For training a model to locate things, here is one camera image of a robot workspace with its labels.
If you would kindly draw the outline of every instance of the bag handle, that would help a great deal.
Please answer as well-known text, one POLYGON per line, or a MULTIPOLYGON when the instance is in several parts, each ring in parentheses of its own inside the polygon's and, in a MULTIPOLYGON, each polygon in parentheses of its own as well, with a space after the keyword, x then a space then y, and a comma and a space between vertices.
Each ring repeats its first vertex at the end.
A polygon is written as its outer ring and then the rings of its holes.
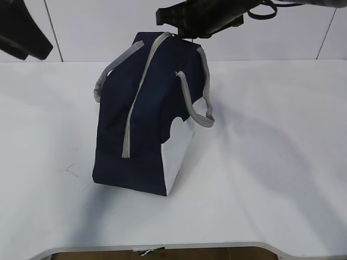
POLYGON ((183 92, 185 105, 187 107, 187 111, 188 111, 189 115, 199 125, 206 127, 206 128, 210 128, 213 126, 213 124, 215 122, 215 119, 212 116, 213 108, 212 108, 212 103, 211 103, 211 99, 210 99, 210 71, 208 69, 207 58, 206 58, 206 54, 205 54, 204 50, 201 47, 199 47, 197 49, 197 52, 200 54, 201 61, 202 61, 202 67, 203 67, 204 74, 205 74, 205 86, 204 86, 204 90, 202 93, 202 97, 204 98, 206 105, 207 105, 206 116, 200 115, 194 110, 193 104, 191 102, 189 86, 187 83, 187 78, 185 77, 185 73, 183 71, 179 71, 176 73, 176 76, 178 76, 181 79, 182 92, 183 92))
POLYGON ((97 83, 95 84, 95 89, 94 89, 94 98, 97 103, 100 103, 100 98, 101 98, 101 91, 102 91, 102 86, 104 85, 108 74, 115 69, 115 67, 119 66, 122 62, 124 62, 127 58, 129 58, 133 53, 137 52, 139 49, 141 49, 144 46, 143 41, 138 41, 131 45, 128 50, 123 52, 117 59, 115 59, 113 62, 108 65, 104 71, 101 73, 97 83))

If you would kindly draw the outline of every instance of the black cable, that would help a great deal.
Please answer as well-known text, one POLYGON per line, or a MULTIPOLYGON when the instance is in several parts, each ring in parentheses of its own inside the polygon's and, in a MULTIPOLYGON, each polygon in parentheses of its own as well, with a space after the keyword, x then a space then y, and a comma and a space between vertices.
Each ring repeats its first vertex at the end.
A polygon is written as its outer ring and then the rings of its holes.
POLYGON ((247 14, 250 18, 253 18, 256 20, 268 20, 268 19, 274 18, 277 15, 277 12, 278 12, 277 6, 271 0, 263 0, 261 4, 271 7, 274 12, 269 15, 257 15, 252 13, 251 11, 248 11, 247 14))
POLYGON ((299 7, 304 4, 275 4, 277 7, 299 7))
POLYGON ((253 18, 256 20, 268 20, 268 19, 274 18, 277 15, 278 7, 298 7, 300 5, 303 5, 303 4, 275 4, 271 0, 263 0, 261 4, 271 7, 274 12, 269 15, 257 15, 252 13, 251 11, 248 11, 247 14, 250 18, 253 18))

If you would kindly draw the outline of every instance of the navy blue bag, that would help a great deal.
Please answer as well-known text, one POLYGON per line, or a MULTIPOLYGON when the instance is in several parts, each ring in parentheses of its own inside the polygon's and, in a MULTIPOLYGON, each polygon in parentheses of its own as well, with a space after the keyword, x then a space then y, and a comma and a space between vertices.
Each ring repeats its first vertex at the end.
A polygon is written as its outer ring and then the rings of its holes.
POLYGON ((169 32, 139 32, 102 72, 93 180, 167 196, 194 133, 212 127, 210 75, 200 45, 169 32), (195 108, 207 104, 206 116, 195 108))

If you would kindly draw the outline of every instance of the floor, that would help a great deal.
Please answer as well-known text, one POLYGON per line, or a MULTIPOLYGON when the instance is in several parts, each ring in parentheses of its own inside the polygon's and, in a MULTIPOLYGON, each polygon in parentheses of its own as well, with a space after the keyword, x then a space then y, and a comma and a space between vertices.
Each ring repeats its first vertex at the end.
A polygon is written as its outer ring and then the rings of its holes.
POLYGON ((139 252, 74 252, 59 253, 52 260, 277 260, 277 256, 261 248, 211 248, 157 250, 146 256, 139 252))

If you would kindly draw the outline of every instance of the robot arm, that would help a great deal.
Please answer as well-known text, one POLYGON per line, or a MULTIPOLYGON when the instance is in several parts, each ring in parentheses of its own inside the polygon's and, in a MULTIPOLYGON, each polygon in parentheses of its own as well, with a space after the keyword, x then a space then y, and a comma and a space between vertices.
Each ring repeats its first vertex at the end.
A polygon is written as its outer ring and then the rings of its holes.
POLYGON ((183 38, 210 38, 213 34, 229 27, 243 24, 243 15, 267 20, 277 15, 278 7, 293 7, 303 4, 325 7, 347 7, 347 0, 286 0, 288 3, 275 4, 271 0, 186 0, 156 12, 157 25, 164 23, 178 28, 183 38), (269 15, 257 15, 251 12, 258 5, 267 5, 273 9, 269 15))

